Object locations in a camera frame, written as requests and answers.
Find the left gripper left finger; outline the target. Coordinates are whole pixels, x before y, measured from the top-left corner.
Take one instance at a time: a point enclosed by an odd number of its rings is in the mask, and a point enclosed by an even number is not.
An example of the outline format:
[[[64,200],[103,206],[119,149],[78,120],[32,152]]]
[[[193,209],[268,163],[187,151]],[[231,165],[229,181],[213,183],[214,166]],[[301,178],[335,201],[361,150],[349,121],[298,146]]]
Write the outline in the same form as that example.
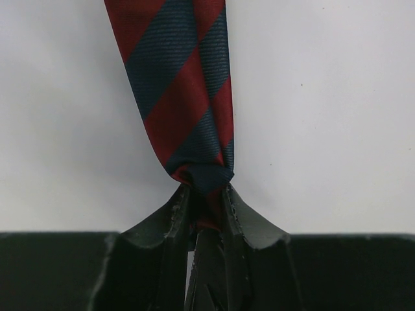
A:
[[[1,233],[1,309],[183,310],[189,199],[124,233]]]

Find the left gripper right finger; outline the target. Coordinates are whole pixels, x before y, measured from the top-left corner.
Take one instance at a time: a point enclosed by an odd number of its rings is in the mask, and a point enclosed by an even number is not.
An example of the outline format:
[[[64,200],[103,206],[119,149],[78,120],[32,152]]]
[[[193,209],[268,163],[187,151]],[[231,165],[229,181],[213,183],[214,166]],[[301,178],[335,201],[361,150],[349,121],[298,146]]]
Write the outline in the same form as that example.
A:
[[[413,310],[414,236],[290,234],[222,193],[230,310]]]

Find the red navy striped tie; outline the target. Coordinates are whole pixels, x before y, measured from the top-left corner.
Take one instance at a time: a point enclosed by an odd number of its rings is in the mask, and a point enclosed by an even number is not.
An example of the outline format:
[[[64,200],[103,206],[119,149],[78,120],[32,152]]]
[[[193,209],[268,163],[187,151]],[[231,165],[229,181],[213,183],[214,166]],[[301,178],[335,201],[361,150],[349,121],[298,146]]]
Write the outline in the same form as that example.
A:
[[[107,1],[105,7],[158,160],[201,196],[194,228],[221,230],[220,192],[234,175],[226,3]]]

